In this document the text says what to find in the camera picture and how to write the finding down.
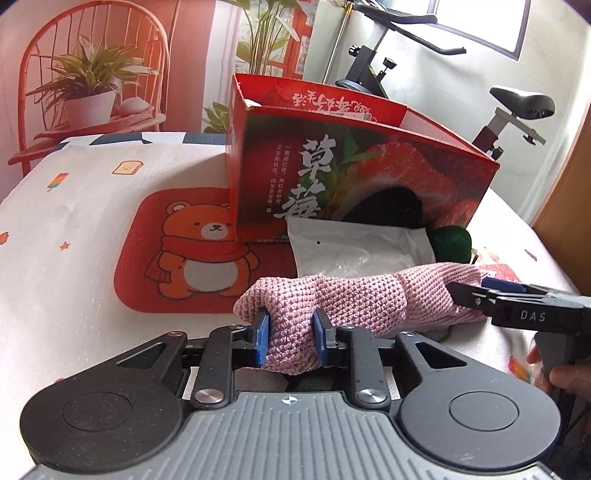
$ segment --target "red cardboard box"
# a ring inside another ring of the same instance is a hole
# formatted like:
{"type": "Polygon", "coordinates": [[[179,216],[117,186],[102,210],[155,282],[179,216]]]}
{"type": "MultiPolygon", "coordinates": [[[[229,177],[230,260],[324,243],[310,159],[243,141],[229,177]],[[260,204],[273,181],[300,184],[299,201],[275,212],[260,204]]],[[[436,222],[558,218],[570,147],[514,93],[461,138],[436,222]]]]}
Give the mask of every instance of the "red cardboard box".
{"type": "Polygon", "coordinates": [[[285,241],[286,216],[339,220],[393,186],[422,201],[428,228],[466,226],[499,168],[405,105],[318,83],[236,74],[229,119],[228,188],[242,242],[285,241]]]}

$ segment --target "pink knitted fabric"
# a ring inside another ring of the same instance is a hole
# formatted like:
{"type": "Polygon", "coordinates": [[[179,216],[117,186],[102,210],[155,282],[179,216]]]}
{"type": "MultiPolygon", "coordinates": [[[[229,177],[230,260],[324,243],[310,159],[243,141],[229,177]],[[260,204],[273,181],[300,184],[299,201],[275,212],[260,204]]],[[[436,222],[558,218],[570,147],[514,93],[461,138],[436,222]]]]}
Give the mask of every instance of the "pink knitted fabric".
{"type": "Polygon", "coordinates": [[[266,277],[238,299],[234,313],[252,323],[258,309],[265,307],[271,314],[265,369],[296,375],[319,366],[310,325],[317,308],[324,308],[335,326],[362,326],[375,336],[402,322],[474,322],[482,314],[455,305],[445,284],[457,281],[479,286],[484,276],[474,265],[436,263],[362,278],[266,277]]]}

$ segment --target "metal pole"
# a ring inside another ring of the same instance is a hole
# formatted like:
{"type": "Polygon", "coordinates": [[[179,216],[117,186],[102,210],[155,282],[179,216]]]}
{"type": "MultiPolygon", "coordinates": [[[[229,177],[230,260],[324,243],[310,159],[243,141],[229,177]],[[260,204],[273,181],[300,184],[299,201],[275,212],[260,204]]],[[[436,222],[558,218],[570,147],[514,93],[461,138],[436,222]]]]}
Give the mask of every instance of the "metal pole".
{"type": "Polygon", "coordinates": [[[345,13],[343,15],[343,21],[340,24],[339,33],[336,36],[335,44],[333,45],[333,49],[330,52],[329,62],[326,65],[326,70],[324,71],[324,76],[322,77],[322,83],[326,83],[326,80],[329,77],[330,69],[332,68],[332,64],[335,61],[336,51],[339,49],[340,39],[343,36],[343,32],[347,24],[349,23],[349,18],[351,17],[351,12],[353,11],[353,2],[348,2],[345,6],[345,13]]]}

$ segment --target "white plastic bag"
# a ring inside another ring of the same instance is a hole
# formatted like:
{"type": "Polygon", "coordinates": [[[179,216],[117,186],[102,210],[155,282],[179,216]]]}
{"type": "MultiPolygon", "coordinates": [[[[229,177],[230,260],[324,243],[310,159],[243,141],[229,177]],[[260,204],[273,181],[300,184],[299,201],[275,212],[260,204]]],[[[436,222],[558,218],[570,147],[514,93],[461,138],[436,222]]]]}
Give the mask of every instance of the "white plastic bag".
{"type": "Polygon", "coordinates": [[[435,263],[424,228],[287,218],[297,274],[356,278],[435,263]]]}

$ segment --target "table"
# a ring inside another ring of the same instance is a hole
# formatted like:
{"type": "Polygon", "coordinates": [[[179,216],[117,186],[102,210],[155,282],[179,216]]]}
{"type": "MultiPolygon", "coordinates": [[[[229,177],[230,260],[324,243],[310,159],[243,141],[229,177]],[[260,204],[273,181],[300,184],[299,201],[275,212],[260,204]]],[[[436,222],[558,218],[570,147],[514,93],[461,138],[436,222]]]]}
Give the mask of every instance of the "table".
{"type": "MultiPolygon", "coordinates": [[[[4,480],[17,480],[33,466],[18,419],[37,391],[166,331],[184,330],[195,338],[235,321],[233,314],[132,310],[113,286],[119,254],[146,197],[167,189],[226,187],[223,137],[145,132],[77,138],[61,146],[0,205],[4,480]],[[111,144],[109,137],[125,143],[111,144]],[[187,139],[201,144],[183,143],[187,139]],[[99,146],[81,146],[90,143],[99,146]],[[113,173],[121,163],[138,160],[142,165],[133,174],[131,168],[113,173]],[[48,188],[60,173],[68,175],[48,188]]],[[[522,281],[574,291],[535,233],[493,191],[469,231],[477,249],[496,254],[522,281]]],[[[524,352],[530,338],[513,338],[480,322],[454,327],[449,346],[504,369],[507,348],[524,352]]],[[[238,388],[240,383],[270,389],[277,377],[241,371],[238,388]]]]}

